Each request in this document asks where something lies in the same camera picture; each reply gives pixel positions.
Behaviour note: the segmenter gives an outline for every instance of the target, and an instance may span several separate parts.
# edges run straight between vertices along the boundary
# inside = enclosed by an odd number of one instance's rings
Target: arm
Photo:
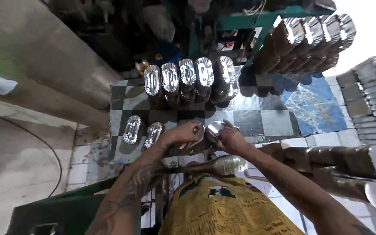
[[[224,122],[218,146],[256,166],[292,205],[314,223],[318,234],[374,234],[316,183],[248,144],[237,128],[227,120]]]
[[[176,142],[193,142],[196,123],[184,123],[167,132],[138,157],[111,187],[98,208],[97,214],[85,235],[133,234],[135,205],[148,193],[149,182],[166,150]]]

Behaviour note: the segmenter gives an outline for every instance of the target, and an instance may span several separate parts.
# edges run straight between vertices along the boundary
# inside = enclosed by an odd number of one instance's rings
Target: green metal frame
[[[254,15],[246,15],[244,13],[234,13],[231,15],[222,15],[217,19],[217,25],[219,30],[234,30],[234,29],[254,29],[257,27],[262,27],[262,30],[256,40],[255,45],[250,53],[245,65],[251,65],[256,52],[261,48],[263,44],[264,37],[269,33],[269,30],[273,27],[273,24],[278,16],[281,18],[289,17],[306,17],[306,16],[320,16],[320,15],[331,15],[333,11],[323,10],[312,13],[306,13],[302,10],[299,5],[293,5],[286,7],[283,10],[277,10],[274,12],[262,12]],[[198,36],[190,35],[188,57],[190,59],[196,59],[198,55]]]
[[[104,199],[104,194],[97,194],[111,188],[118,177],[51,196],[14,208],[7,235],[29,234],[37,225],[57,223],[62,234],[82,235],[88,229]],[[141,205],[135,208],[134,234],[140,234]]]

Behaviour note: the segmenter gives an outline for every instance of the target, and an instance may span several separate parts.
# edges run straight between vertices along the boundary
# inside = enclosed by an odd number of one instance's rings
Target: hand
[[[220,141],[217,147],[224,152],[242,156],[246,151],[251,149],[251,145],[244,139],[237,127],[234,127],[229,121],[223,119],[224,129],[218,132]]]
[[[195,128],[200,128],[200,124],[185,122],[165,132],[160,139],[167,144],[196,142],[198,136],[193,133]]]

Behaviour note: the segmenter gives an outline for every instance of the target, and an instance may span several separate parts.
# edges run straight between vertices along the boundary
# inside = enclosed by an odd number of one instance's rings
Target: yellow apron
[[[304,235],[246,180],[204,175],[175,190],[159,234]]]

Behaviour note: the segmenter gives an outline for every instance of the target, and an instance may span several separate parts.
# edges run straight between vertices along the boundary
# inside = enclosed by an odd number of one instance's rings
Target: person
[[[372,235],[366,226],[325,190],[292,168],[248,144],[224,120],[218,147],[257,167],[269,182],[314,223],[318,235]],[[197,141],[197,123],[184,123],[165,132],[116,180],[86,231],[94,234],[133,234],[133,211],[149,192],[160,159],[176,143]],[[242,178],[196,176],[175,190],[159,234],[303,235],[263,193]]]

